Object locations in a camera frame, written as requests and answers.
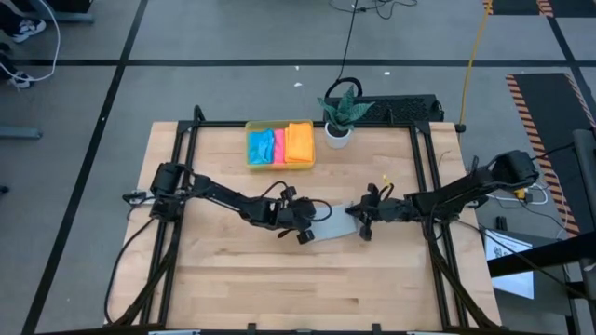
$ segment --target blue cloth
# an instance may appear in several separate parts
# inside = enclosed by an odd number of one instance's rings
[[[273,144],[272,129],[249,133],[249,164],[273,163]]]

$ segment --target concrete floor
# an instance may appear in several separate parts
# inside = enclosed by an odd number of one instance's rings
[[[63,24],[60,66],[33,89],[0,87],[0,124],[43,129],[41,141],[0,141],[0,333],[19,333],[75,187],[91,134],[141,0],[95,0],[96,23]],[[349,1],[336,0],[349,7]],[[369,60],[466,60],[481,22],[481,1],[420,0],[396,7],[391,20],[358,14],[348,57]],[[131,60],[296,60],[283,66],[129,66],[119,84],[37,331],[94,328],[102,324],[102,300],[122,246],[128,207],[120,196],[137,183],[150,126],[188,119],[200,104],[209,120],[320,119],[316,97],[338,75],[338,66],[300,66],[302,59],[341,59],[350,15],[323,0],[148,0]],[[596,60],[596,19],[558,19],[578,60]],[[0,36],[0,41],[7,40]],[[55,29],[21,46],[18,60],[53,55]],[[479,60],[564,60],[545,17],[492,16]],[[25,67],[33,76],[50,69]],[[596,89],[596,68],[582,68]],[[463,66],[353,66],[366,95],[436,94],[446,121],[461,106]],[[467,162],[486,162],[511,149],[530,151],[505,82],[506,74],[570,73],[568,68],[479,67],[471,76],[462,151]],[[553,204],[535,210],[553,215]],[[512,231],[553,237],[558,227],[522,209],[493,203],[478,210],[480,222],[506,215]],[[506,326],[565,333],[559,315],[531,313],[499,295]]]

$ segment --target potted plant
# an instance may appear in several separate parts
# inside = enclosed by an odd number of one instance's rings
[[[327,145],[333,149],[341,149],[347,145],[354,123],[374,105],[374,102],[354,104],[353,86],[340,99],[337,108],[328,105],[322,98],[318,98],[318,103],[325,109]]]

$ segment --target white paper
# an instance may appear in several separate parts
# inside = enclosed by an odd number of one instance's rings
[[[486,253],[487,261],[511,254],[511,251],[496,243],[493,238],[515,252],[522,252],[532,248],[532,245],[527,242],[523,242],[503,234],[495,233],[493,231],[486,230],[485,234],[487,236],[484,238],[484,251]],[[527,273],[503,275],[493,278],[493,287],[528,299],[533,299],[534,273],[530,271]]]

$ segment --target wooden table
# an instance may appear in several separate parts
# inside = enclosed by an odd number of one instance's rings
[[[465,174],[449,123],[432,124],[432,138],[443,184]],[[139,188],[148,189],[159,163],[170,160],[176,123],[154,123]],[[418,192],[407,129],[357,128],[342,150],[325,144],[315,129],[317,163],[310,170],[249,172],[244,128],[200,128],[194,169],[246,195],[257,195],[284,180],[298,195],[332,205],[359,201],[369,182],[396,185],[394,197]],[[420,137],[421,153],[425,153]],[[425,175],[432,189],[427,157]],[[149,208],[131,216],[128,239],[147,221]],[[472,210],[462,220],[476,224]],[[157,224],[125,253],[110,300],[121,315],[147,279]],[[371,242],[357,235],[300,246],[293,236],[250,226],[209,201],[194,199],[184,213],[183,234],[169,306],[168,328],[440,330],[440,317],[427,243],[418,222],[375,223]],[[461,281],[477,304],[500,323],[480,235],[452,224]],[[453,292],[445,281],[451,322],[457,324]],[[161,288],[156,290],[156,320]]]

